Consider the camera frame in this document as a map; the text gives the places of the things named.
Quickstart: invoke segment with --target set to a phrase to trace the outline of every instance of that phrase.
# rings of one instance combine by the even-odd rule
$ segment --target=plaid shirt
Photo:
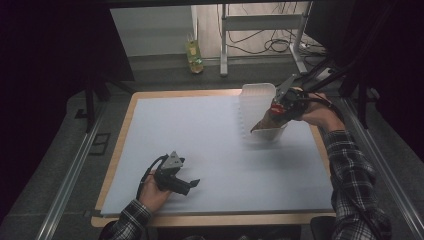
[[[334,192],[331,203],[336,211],[336,225],[332,239],[376,239],[364,218],[347,196],[353,199],[384,239],[391,236],[388,217],[377,207],[373,185],[375,170],[358,149],[348,131],[335,131],[325,137],[330,159],[331,182]],[[143,226],[152,214],[137,200],[122,211],[117,222],[103,229],[99,239],[140,239]]]
[[[331,132],[325,140],[334,188],[331,203],[336,211],[332,239],[377,239],[357,207],[373,223],[383,239],[390,239],[390,220],[377,206],[373,166],[358,149],[350,132]]]

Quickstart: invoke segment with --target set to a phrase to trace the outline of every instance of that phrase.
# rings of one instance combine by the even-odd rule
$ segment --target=hand
[[[153,178],[154,171],[150,172],[144,182],[138,201],[146,206],[152,213],[159,210],[168,199],[171,191],[159,190],[155,179]]]
[[[323,93],[310,93],[309,97],[321,97],[328,101],[325,94]],[[308,109],[306,109],[305,113],[300,117],[299,120],[303,120],[311,125],[322,127],[326,132],[346,129],[344,123],[337,117],[337,115],[331,109],[329,109],[325,105],[316,102],[311,102],[309,104]]]

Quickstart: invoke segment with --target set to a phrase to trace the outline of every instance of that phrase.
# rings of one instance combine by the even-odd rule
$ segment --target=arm
[[[327,133],[325,138],[334,188],[331,201],[336,211],[332,239],[377,239],[360,211],[384,239],[389,239],[390,221],[377,205],[375,170],[359,150],[351,133],[346,131],[344,123],[330,109],[318,103],[311,103],[301,120],[320,126]]]
[[[111,222],[103,228],[99,240],[140,239],[153,213],[163,206],[170,194],[170,191],[160,191],[152,174],[149,175],[139,199],[132,200],[125,207],[118,221]]]

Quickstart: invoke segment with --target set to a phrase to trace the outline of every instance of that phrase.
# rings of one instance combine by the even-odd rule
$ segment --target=person's left hand
[[[155,179],[153,178],[154,171],[150,172],[144,182],[138,201],[146,206],[152,213],[159,210],[168,199],[171,191],[159,190]]]

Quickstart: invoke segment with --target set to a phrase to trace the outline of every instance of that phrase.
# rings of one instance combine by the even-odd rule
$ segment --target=white wall
[[[194,34],[191,6],[111,9],[128,57],[181,54]]]

